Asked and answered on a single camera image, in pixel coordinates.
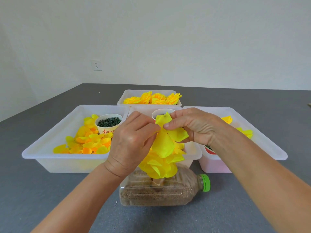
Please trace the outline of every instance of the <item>small white tray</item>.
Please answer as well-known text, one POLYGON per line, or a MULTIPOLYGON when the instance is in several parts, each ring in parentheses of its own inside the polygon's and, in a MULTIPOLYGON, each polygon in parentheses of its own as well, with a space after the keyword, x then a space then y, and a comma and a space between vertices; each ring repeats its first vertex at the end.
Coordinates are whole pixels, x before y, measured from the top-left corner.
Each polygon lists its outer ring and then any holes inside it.
MULTIPOLYGON (((152 94, 161 93, 161 94, 163 94, 165 96, 169 96, 172 93, 176 94, 176 91, 170 91, 170 90, 125 90, 123 92, 123 95, 119 99, 117 105, 126 105, 126 106, 130 106, 130 107, 136 107, 136 106, 156 106, 158 109, 161 109, 161 106, 163 106, 163 105, 123 104, 123 101, 126 98, 130 98, 132 96, 140 97, 143 93, 149 92, 149 91, 152 91, 152 94)), ((176 105, 169 105, 169 106, 181 107, 181 101, 178 100, 178 103, 176 105)))
MULTIPOLYGON (((181 110, 181 107, 175 107, 172 108, 168 105, 149 105, 149 106, 136 106, 136 107, 131 107, 130 111, 128 113, 128 115, 130 116, 131 113, 133 113, 134 111, 138 111, 141 112, 142 114, 145 114, 147 116, 151 117, 151 114, 153 111, 157 110, 157 109, 174 109, 174 110, 181 110)), ((200 146, 198 143, 195 142, 187 142, 185 143, 185 148, 183 149, 184 152, 186 152, 187 154, 183 155, 183 157, 185 158, 185 160, 195 160, 195 159, 200 159, 202 157, 202 151, 200 149, 200 146)), ((192 162, 187 162, 183 163, 186 164, 188 166, 191 165, 192 162)))
POLYGON ((49 172, 59 173, 89 173, 97 165, 103 163, 106 154, 54 154, 53 148, 65 144, 65 137, 76 135, 83 119, 92 114, 98 116, 114 113, 122 116, 122 122, 127 118, 130 108, 119 105, 79 105, 52 129, 22 152, 25 159, 36 159, 49 172))
MULTIPOLYGON (((184 106, 187 108, 198 108, 202 111, 215 114, 219 117, 231 116, 233 121, 231 126, 238 128, 242 127, 243 130, 251 129, 253 131, 253 137, 251 138, 261 149, 269 154, 275 160, 286 160, 288 155, 284 150, 278 147, 273 141, 261 133, 257 128, 251 125, 245 118, 243 118, 237 111, 230 107, 199 107, 199 106, 184 106)), ((199 160, 201 168, 205 172, 215 173, 227 173, 230 170, 221 161, 218 155, 209 154, 204 145, 200 145, 203 157, 199 160)))

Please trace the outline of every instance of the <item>gray table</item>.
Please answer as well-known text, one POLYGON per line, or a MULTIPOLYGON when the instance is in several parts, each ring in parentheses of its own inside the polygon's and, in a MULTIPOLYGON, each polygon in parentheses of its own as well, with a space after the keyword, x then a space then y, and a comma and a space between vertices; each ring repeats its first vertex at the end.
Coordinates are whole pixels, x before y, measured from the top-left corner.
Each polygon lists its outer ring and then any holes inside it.
MULTIPOLYGON (((175 90, 183 106, 234 108, 287 152, 282 165, 311 184, 311 91, 82 84, 0 123, 0 232, 30 232, 86 176, 49 173, 22 151, 78 105, 116 105, 125 89, 175 90)), ((191 169, 202 173, 198 161, 191 169)), ((210 192, 178 207, 123 207, 116 190, 90 232, 274 232, 233 174, 209 177, 210 192)))

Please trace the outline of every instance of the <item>pile of petals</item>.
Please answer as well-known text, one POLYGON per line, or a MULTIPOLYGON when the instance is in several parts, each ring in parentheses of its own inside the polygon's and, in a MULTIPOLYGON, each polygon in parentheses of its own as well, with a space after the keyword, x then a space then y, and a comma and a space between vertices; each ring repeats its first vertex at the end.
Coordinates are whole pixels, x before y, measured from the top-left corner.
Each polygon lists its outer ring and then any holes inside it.
POLYGON ((168 97, 161 93, 155 93, 152 95, 152 91, 145 92, 141 97, 133 96, 124 100, 123 104, 153 104, 153 105, 176 105, 179 98, 181 98, 180 93, 172 93, 168 97))
MULTIPOLYGON (((228 124, 232 123, 232 118, 231 116, 227 116, 227 117, 223 117, 221 118, 223 121, 225 121, 228 124)), ((253 131, 252 130, 243 130, 241 127, 237 128, 240 132, 242 132, 245 136, 247 136, 248 138, 252 138, 253 136, 253 131)))
POLYGON ((182 151, 184 144, 177 142, 184 140, 189 135, 183 128, 172 131, 165 130, 163 125, 171 120, 169 113, 158 115, 155 118, 155 123, 161 127, 160 132, 157 134, 148 155, 139 164, 142 171, 151 178, 159 179, 174 176, 177 172, 176 162, 184 160, 182 156, 186 154, 182 151))
POLYGON ((105 154, 109 152, 113 134, 98 134, 95 120, 96 114, 84 119, 75 137, 66 136, 66 144, 53 149, 56 154, 105 154))

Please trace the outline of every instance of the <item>electrical outlet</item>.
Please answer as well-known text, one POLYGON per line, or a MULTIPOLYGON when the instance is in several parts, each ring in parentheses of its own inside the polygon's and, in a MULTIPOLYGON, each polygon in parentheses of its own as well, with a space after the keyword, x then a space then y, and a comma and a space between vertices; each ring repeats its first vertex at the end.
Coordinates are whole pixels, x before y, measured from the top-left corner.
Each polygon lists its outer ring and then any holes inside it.
POLYGON ((93 70, 103 70, 100 61, 91 61, 93 70))

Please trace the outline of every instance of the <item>plastic bottle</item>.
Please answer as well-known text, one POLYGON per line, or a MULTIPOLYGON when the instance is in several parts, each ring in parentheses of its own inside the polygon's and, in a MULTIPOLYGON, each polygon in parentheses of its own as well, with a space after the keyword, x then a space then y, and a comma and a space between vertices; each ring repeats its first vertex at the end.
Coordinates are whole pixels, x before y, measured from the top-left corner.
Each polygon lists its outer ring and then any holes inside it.
POLYGON ((127 176, 120 184, 120 202, 124 206, 169 206, 189 203, 199 190, 211 188, 206 174, 195 175, 187 166, 177 164, 175 176, 165 178, 157 186, 140 168, 127 176))

